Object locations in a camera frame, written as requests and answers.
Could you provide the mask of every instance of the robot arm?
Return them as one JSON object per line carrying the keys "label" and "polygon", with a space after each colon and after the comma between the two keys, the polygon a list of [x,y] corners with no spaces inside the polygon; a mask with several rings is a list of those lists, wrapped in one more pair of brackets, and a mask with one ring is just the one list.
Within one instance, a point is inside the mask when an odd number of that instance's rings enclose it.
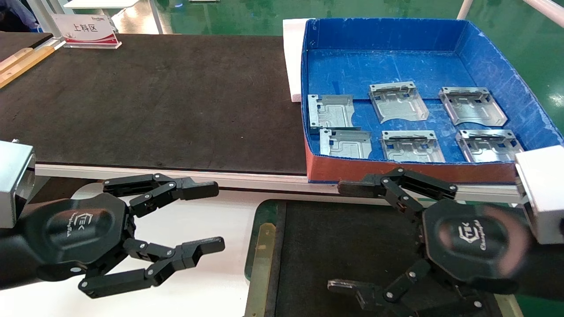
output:
{"label": "robot arm", "polygon": [[[225,248],[223,238],[169,248],[135,239],[135,217],[175,200],[219,194],[215,182],[195,183],[162,174],[109,179],[90,199],[62,199],[24,207],[33,185],[33,149],[0,142],[4,168],[0,202],[0,289],[85,275],[79,289],[91,298],[159,286],[174,272],[195,267],[204,254]],[[118,197],[139,195],[127,206]],[[147,269],[106,275],[127,256],[152,262]]]}

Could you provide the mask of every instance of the sign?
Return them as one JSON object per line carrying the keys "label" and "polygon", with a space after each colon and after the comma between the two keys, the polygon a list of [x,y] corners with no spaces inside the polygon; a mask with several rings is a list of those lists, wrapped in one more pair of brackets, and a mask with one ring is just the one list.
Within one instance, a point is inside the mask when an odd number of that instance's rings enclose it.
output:
{"label": "sign", "polygon": [[52,14],[61,35],[70,47],[116,49],[121,42],[116,38],[109,17],[86,14]]}

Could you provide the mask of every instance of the white post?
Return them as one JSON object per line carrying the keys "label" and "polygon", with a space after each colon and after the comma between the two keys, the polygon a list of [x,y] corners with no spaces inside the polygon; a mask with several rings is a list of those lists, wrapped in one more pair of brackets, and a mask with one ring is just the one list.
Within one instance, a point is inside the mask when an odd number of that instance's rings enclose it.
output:
{"label": "white post", "polygon": [[474,0],[464,0],[462,6],[460,7],[459,15],[456,17],[457,20],[464,20],[466,19],[466,15],[470,10],[470,6]]}
{"label": "white post", "polygon": [[157,25],[157,31],[159,34],[163,34],[161,20],[158,19],[158,11],[157,6],[155,5],[155,0],[149,0],[149,5],[151,6],[151,13],[153,13],[155,24]]}
{"label": "white post", "polygon": [[564,8],[551,0],[523,0],[564,28]]}

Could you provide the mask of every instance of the green floor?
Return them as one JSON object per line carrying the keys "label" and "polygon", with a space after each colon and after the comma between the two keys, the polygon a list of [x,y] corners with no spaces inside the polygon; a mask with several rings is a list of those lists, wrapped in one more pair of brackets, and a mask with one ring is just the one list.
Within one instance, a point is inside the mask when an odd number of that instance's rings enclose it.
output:
{"label": "green floor", "polygon": [[[462,0],[156,0],[165,33],[282,35],[299,17],[455,18]],[[564,5],[564,0],[556,0]],[[475,0],[468,14],[564,131],[564,29],[521,0]],[[156,33],[147,0],[118,16],[122,33]]]}

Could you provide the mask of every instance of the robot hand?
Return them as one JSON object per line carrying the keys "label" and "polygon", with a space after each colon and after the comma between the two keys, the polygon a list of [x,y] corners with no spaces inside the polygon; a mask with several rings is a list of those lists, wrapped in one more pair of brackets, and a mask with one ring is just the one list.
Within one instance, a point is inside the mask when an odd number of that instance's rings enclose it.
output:
{"label": "robot hand", "polygon": [[[225,248],[223,238],[175,248],[135,240],[134,216],[177,199],[217,196],[215,182],[162,174],[109,179],[91,199],[28,205],[13,228],[0,229],[0,289],[85,274],[79,289],[91,298],[159,286],[174,272],[195,267],[204,254]],[[118,197],[139,195],[127,206]],[[153,262],[147,269],[106,275],[127,256]]]}

